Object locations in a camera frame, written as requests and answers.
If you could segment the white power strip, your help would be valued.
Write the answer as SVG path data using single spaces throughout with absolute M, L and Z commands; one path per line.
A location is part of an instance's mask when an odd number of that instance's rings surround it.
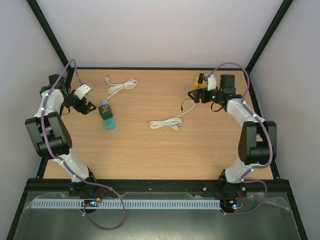
M 199 78 L 197 77 L 194 81 L 194 86 L 193 86 L 194 89 L 197 89 L 197 88 L 201 89 L 206 87 L 207 84 L 204 80 L 202 81 L 202 83 L 199 83 L 198 81 L 199 81 Z

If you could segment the dark green dragon charger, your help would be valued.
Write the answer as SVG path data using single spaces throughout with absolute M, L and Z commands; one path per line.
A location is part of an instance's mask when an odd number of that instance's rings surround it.
M 102 104 L 98 107 L 99 115 L 103 120 L 107 120 L 113 117 L 113 112 L 108 103 Z

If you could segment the teal power strip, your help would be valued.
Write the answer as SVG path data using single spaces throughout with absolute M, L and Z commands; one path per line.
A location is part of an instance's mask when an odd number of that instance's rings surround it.
M 104 105 L 104 104 L 109 104 L 109 102 L 107 100 L 103 100 L 101 105 Z M 114 121 L 114 115 L 112 118 L 103 120 L 103 123 L 107 131 L 113 130 L 116 127 L 115 121 Z

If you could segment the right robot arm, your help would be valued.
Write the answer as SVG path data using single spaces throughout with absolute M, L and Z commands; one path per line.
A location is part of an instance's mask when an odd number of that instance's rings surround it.
M 220 85 L 214 75 L 199 74 L 196 88 L 188 92 L 194 103 L 211 103 L 220 106 L 241 126 L 238 157 L 218 177 L 218 192 L 226 197 L 242 189 L 247 175 L 255 169 L 268 167 L 277 154 L 277 125 L 257 115 L 246 103 L 245 97 L 236 93 L 235 76 L 222 74 Z

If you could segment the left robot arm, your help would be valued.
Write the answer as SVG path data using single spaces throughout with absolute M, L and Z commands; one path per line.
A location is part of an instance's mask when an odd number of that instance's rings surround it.
M 25 127 L 36 153 L 53 160 L 69 174 L 69 194 L 94 197 L 98 193 L 96 178 L 72 151 L 72 138 L 61 118 L 63 108 L 73 108 L 83 115 L 96 110 L 96 106 L 85 98 L 92 88 L 81 83 L 77 89 L 68 91 L 64 77 L 53 74 L 48 79 L 49 84 L 40 90 L 39 109 L 33 117 L 25 120 Z

